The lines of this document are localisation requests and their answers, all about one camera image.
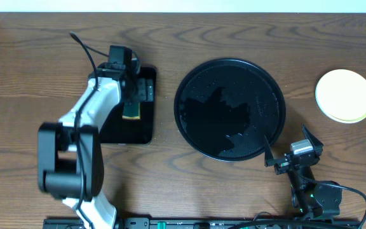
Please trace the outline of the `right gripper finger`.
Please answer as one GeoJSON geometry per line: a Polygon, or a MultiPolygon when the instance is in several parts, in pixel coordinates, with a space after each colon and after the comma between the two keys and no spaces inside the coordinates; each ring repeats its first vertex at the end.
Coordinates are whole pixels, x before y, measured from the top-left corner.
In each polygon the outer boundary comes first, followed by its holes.
{"type": "Polygon", "coordinates": [[[302,133],[304,134],[304,137],[310,141],[312,146],[314,148],[323,148],[323,143],[317,139],[308,129],[307,127],[302,124],[302,133]]]}
{"type": "Polygon", "coordinates": [[[264,136],[264,161],[265,162],[274,161],[273,154],[266,136],[264,136]]]}

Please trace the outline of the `green yellow sponge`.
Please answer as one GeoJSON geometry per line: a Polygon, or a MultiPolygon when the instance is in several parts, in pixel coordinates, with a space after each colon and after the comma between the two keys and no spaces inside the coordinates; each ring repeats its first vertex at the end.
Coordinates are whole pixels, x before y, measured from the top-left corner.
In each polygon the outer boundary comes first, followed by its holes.
{"type": "Polygon", "coordinates": [[[139,120],[140,119],[140,103],[124,103],[122,119],[139,120]]]}

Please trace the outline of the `yellow plate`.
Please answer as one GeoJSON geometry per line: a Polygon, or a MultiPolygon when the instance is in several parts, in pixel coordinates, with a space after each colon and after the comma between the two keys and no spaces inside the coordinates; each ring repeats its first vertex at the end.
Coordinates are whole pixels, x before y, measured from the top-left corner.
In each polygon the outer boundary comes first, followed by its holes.
{"type": "Polygon", "coordinates": [[[332,116],[358,118],[366,113],[366,79],[347,69],[329,71],[318,80],[315,99],[332,116]]]}

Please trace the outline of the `light green plate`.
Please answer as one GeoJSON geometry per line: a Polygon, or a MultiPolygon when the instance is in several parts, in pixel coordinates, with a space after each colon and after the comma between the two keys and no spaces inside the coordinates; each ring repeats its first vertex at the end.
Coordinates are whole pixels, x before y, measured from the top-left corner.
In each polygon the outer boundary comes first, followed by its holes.
{"type": "Polygon", "coordinates": [[[331,120],[334,120],[336,122],[339,122],[339,123],[345,123],[345,124],[352,124],[352,123],[358,123],[364,119],[366,119],[366,113],[359,116],[358,118],[353,118],[353,119],[350,119],[350,120],[343,120],[343,119],[340,119],[340,118],[337,118],[335,116],[332,116],[331,114],[327,113],[322,107],[321,105],[318,103],[317,104],[317,107],[318,109],[327,117],[327,118],[330,118],[331,120]]]}

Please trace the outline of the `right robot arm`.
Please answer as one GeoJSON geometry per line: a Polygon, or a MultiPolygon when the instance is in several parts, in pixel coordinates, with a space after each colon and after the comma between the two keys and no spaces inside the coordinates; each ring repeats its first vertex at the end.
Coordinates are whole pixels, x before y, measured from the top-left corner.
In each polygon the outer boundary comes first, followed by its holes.
{"type": "Polygon", "coordinates": [[[263,137],[265,166],[288,176],[292,205],[301,210],[303,219],[332,220],[340,215],[342,190],[336,182],[315,179],[311,167],[320,161],[323,143],[304,125],[302,132],[304,139],[293,142],[290,152],[281,158],[274,158],[267,137],[263,137]]]}

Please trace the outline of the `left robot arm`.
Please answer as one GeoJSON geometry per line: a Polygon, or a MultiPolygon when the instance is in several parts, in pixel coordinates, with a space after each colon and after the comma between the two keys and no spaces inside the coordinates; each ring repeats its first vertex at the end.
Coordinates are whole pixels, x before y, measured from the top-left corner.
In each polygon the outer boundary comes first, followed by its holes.
{"type": "Polygon", "coordinates": [[[87,88],[58,122],[44,122],[37,132],[39,189],[72,208],[79,221],[63,228],[120,228],[117,208],[104,183],[103,144],[148,144],[153,138],[157,72],[100,67],[87,88]]]}

